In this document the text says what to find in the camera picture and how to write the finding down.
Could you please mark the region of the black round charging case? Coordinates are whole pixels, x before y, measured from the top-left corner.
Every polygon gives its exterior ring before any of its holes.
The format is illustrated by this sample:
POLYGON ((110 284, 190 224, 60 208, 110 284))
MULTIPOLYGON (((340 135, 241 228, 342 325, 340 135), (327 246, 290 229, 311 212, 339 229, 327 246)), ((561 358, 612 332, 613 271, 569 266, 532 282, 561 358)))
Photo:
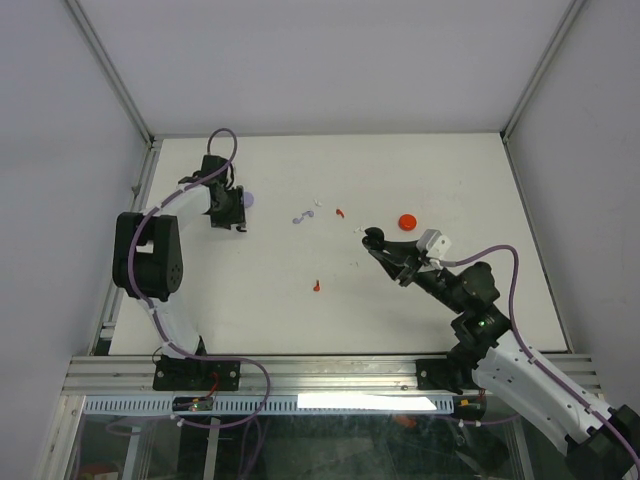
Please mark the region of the black round charging case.
POLYGON ((383 249, 385 244, 384 232, 378 227, 369 227, 364 230, 365 236, 362 244, 368 249, 383 249))

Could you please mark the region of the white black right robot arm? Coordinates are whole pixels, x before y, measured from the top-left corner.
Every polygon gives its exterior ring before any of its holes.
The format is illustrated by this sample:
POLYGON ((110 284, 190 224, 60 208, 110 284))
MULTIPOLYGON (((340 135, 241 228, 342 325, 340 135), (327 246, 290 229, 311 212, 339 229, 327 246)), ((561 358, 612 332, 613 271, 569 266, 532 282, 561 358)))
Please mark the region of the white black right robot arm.
POLYGON ((379 228, 365 231, 362 245, 402 287, 416 285, 456 315, 457 344, 447 354, 447 374, 459 387, 472 384, 499 397, 536 427, 563 455, 577 479, 622 479, 639 469, 639 415, 613 407, 539 353, 515 320, 519 268, 512 268, 508 311, 485 257, 511 245, 495 245, 462 260, 449 260, 450 240, 427 230, 416 241, 386 240, 379 228))

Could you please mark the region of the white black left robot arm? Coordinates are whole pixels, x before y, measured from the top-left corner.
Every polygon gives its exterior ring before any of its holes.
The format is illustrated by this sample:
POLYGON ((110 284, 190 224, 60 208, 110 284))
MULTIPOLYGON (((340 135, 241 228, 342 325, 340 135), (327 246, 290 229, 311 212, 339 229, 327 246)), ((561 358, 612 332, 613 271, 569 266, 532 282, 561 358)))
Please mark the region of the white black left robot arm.
POLYGON ((185 274, 181 232, 200 217, 213 229, 246 231, 244 187, 235 183, 231 161, 218 155, 206 154, 159 204, 118 216, 112 263, 113 282, 149 317, 162 354, 179 359, 175 377, 192 389, 206 383, 210 366, 199 358, 205 343, 179 293, 185 274))

